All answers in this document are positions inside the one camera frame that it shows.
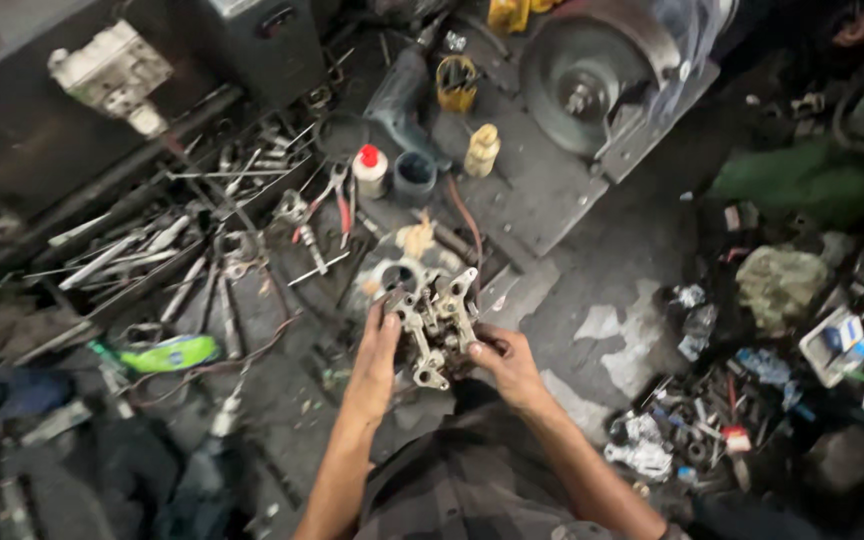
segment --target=grinding wheel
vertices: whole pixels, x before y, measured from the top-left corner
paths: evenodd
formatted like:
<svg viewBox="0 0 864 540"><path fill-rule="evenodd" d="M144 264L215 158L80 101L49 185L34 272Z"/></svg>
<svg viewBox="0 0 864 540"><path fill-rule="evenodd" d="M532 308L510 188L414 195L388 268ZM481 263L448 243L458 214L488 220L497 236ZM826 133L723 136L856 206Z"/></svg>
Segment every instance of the grinding wheel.
<svg viewBox="0 0 864 540"><path fill-rule="evenodd" d="M630 93L660 89L680 64L667 30L617 0L573 0L546 19L519 64L526 106L558 146L594 158L609 112Z"/></svg>

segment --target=forearm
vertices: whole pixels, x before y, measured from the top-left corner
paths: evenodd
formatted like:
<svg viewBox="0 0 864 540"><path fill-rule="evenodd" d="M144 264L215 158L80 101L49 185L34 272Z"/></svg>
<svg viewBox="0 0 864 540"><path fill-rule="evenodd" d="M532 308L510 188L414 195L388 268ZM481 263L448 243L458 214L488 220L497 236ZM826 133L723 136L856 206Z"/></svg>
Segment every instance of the forearm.
<svg viewBox="0 0 864 540"><path fill-rule="evenodd" d="M548 456L577 517L634 540L656 540L666 521L619 477L554 398L520 411Z"/></svg>
<svg viewBox="0 0 864 540"><path fill-rule="evenodd" d="M352 538L377 427L378 422L367 422L354 412L340 410L305 515L295 531L296 540Z"/></svg>

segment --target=person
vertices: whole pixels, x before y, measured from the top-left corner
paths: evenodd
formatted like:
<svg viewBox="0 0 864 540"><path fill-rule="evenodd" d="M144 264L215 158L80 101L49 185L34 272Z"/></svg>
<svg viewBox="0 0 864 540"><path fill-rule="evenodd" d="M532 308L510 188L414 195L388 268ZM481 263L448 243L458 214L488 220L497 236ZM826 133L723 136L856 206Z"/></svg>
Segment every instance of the person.
<svg viewBox="0 0 864 540"><path fill-rule="evenodd" d="M383 305L368 312L296 540L688 538L589 444L546 390L525 336L494 325L476 326L468 355L494 375L495 399L482 381L456 381L457 414L373 469L402 333Z"/></svg>

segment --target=dark shirt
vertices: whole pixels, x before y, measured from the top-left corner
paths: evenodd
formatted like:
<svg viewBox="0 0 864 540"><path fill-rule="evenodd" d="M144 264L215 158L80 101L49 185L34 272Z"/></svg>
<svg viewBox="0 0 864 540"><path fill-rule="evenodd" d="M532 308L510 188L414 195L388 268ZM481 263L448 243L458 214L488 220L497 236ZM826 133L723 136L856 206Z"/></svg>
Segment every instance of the dark shirt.
<svg viewBox="0 0 864 540"><path fill-rule="evenodd" d="M496 403L447 418L373 471L355 538L621 538L568 507L538 440Z"/></svg>

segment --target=hand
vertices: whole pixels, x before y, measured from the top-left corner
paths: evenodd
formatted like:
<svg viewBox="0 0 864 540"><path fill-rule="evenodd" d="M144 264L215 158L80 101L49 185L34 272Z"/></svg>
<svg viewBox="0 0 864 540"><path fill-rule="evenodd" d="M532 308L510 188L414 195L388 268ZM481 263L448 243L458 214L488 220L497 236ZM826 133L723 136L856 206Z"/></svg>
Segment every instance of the hand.
<svg viewBox="0 0 864 540"><path fill-rule="evenodd" d="M476 365L495 376L498 393L509 407L525 411L552 399L539 376L525 335L496 325L479 324L475 325L475 336L480 341L468 346L468 355Z"/></svg>
<svg viewBox="0 0 864 540"><path fill-rule="evenodd" d="M342 411L366 424L378 425L382 421L396 378L393 356L402 334L402 322L395 313L383 315L386 299L387 296L380 298L368 309L365 333L342 398Z"/></svg>

